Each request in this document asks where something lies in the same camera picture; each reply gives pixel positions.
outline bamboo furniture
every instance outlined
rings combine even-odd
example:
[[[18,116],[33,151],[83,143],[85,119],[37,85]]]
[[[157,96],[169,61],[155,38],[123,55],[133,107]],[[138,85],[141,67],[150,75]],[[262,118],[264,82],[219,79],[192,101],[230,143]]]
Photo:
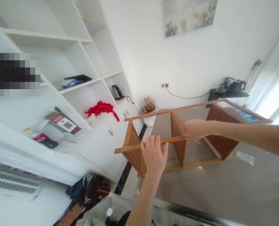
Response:
[[[173,143],[180,165],[166,168],[164,170],[164,173],[234,160],[234,157],[230,155],[230,153],[235,149],[235,147],[239,144],[239,142],[222,136],[209,135],[207,137],[203,137],[202,139],[207,144],[209,149],[214,153],[216,158],[212,160],[202,161],[202,162],[185,164],[188,139],[183,137],[184,125],[179,119],[176,112],[180,110],[189,109],[189,108],[201,107],[209,104],[211,105],[211,107],[208,112],[208,116],[206,120],[216,120],[216,121],[231,122],[231,123],[254,123],[254,124],[255,123],[265,124],[271,122],[271,120],[263,118],[262,116],[255,114],[250,110],[243,108],[233,102],[230,102],[227,99],[213,100],[213,101],[190,105],[186,107],[163,110],[151,114],[145,114],[133,118],[126,118],[125,121],[129,121],[129,123],[128,123],[128,129],[126,132],[124,145],[122,148],[115,149],[114,153],[115,154],[122,153],[125,156],[125,158],[130,162],[130,164],[135,168],[135,170],[138,172],[138,177],[144,177],[146,174],[146,167],[140,149],[140,139],[136,133],[136,130],[134,129],[132,122],[135,119],[169,113],[171,118],[172,137],[162,139],[161,144]],[[251,117],[255,118],[256,121],[248,122],[244,117],[242,117],[239,114],[239,112],[241,113],[244,112],[249,114]]]

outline power cord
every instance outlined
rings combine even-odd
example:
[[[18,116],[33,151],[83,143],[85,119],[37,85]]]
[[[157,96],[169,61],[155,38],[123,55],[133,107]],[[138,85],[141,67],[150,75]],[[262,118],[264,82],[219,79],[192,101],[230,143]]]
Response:
[[[182,98],[182,99],[186,99],[186,100],[189,100],[189,99],[195,99],[195,98],[198,98],[198,97],[191,97],[191,98],[184,98],[184,97],[180,97],[180,98]]]
[[[129,101],[129,102],[131,101],[132,104],[134,104],[134,102],[132,101],[131,97],[129,97],[129,98],[130,98],[130,100],[128,100],[128,101]]]

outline dried plant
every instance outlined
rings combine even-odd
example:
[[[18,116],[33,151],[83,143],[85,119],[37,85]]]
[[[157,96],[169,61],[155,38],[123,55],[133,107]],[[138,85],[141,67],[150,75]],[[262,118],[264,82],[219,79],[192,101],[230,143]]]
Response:
[[[142,104],[143,104],[143,109],[142,109],[143,113],[152,112],[156,108],[154,99],[152,97],[150,97],[149,95],[142,100]]]

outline white vase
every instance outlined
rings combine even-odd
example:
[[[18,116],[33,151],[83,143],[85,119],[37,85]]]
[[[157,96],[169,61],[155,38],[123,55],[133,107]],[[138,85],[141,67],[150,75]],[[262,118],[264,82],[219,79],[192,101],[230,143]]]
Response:
[[[150,114],[150,113],[155,113],[157,112],[158,109],[155,108],[154,111],[152,112],[149,112],[149,113],[145,113],[145,115],[147,114]],[[156,119],[156,116],[150,116],[150,117],[146,117],[146,118],[143,118],[143,122],[146,124],[146,126],[148,127],[153,127],[154,126],[154,122],[155,122],[155,119]]]

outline electric kettle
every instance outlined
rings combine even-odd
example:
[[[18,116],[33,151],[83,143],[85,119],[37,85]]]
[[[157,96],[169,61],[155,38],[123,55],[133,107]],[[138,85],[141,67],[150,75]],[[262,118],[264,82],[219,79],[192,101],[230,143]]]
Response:
[[[238,80],[233,81],[233,83],[229,86],[228,92],[229,93],[238,93],[241,90],[245,90],[245,88],[246,88],[246,82],[238,79]]]
[[[122,94],[120,88],[117,85],[112,86],[112,93],[116,100],[121,100],[124,98],[124,95]]]

